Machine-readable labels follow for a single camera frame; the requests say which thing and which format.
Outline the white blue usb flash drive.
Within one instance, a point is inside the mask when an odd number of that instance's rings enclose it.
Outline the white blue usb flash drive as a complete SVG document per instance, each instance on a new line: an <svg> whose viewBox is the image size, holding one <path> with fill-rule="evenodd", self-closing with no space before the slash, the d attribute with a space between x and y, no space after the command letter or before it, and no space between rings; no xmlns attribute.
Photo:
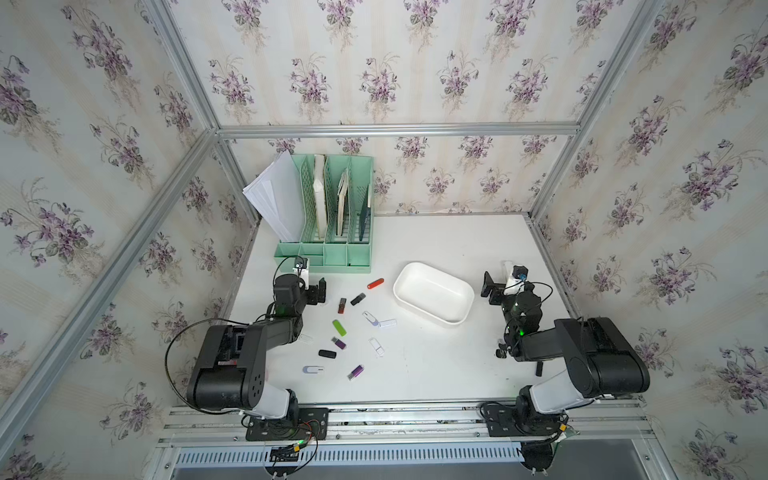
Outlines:
<svg viewBox="0 0 768 480"><path fill-rule="evenodd" d="M373 314L371 314L370 312L363 311L362 315L366 319L366 321L368 323L370 323L372 326L374 326L374 327L379 327L380 326L379 320Z"/></svg>

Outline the white plastic storage box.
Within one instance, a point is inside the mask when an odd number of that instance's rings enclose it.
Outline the white plastic storage box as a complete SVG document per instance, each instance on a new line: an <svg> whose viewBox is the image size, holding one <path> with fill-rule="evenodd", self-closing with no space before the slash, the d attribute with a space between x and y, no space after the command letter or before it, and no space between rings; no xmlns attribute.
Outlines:
<svg viewBox="0 0 768 480"><path fill-rule="evenodd" d="M446 327L464 323L475 298L468 282L422 262L408 263L392 289L402 308Z"/></svg>

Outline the white slim usb flash drive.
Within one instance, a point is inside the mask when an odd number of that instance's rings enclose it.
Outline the white slim usb flash drive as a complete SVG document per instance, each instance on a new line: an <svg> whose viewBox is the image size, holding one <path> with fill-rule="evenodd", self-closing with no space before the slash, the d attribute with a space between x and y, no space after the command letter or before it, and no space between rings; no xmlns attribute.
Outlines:
<svg viewBox="0 0 768 480"><path fill-rule="evenodd" d="M382 358L385 355L385 350L383 346L380 344L380 342L376 338L371 338L369 340L369 343L379 358Z"/></svg>

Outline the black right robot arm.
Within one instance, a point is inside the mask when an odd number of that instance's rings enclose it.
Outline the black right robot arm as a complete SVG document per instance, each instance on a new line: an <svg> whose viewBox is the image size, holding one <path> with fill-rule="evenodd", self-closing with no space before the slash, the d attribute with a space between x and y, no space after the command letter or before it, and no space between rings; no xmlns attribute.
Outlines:
<svg viewBox="0 0 768 480"><path fill-rule="evenodd" d="M539 367L549 360L564 361L563 372L519 391L512 417L520 429L530 431L599 397L649 389L646 363L611 319L557 319L551 328L541 329L546 299L535 293L539 284L527 274L525 267L515 265L512 280L502 284L485 272L481 289L481 296L500 307L504 318L497 357Z"/></svg>

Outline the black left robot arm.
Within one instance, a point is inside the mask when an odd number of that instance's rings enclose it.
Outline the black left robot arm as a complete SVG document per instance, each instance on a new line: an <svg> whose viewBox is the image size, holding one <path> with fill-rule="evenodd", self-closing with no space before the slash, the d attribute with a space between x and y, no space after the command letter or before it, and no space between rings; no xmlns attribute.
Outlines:
<svg viewBox="0 0 768 480"><path fill-rule="evenodd" d="M298 400L267 380L269 350L296 342L303 312L326 302L327 284L309 285L295 274L273 280L273 303L251 324L211 326L192 370L186 402L211 415L237 409L268 421L298 422Z"/></svg>

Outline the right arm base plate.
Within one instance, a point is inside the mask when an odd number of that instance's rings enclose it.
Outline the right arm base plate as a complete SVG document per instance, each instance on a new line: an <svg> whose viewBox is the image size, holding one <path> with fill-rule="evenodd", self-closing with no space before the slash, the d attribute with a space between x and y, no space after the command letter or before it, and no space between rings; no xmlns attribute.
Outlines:
<svg viewBox="0 0 768 480"><path fill-rule="evenodd" d="M530 407L484 402L479 406L490 437L551 437L559 435L566 415L540 414Z"/></svg>

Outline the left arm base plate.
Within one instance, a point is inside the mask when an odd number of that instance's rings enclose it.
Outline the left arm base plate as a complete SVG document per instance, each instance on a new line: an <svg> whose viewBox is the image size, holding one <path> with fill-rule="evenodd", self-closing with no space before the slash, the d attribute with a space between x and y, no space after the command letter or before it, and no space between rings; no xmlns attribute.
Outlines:
<svg viewBox="0 0 768 480"><path fill-rule="evenodd" d="M248 420L247 441L325 440L330 410L327 408L300 407L282 419Z"/></svg>

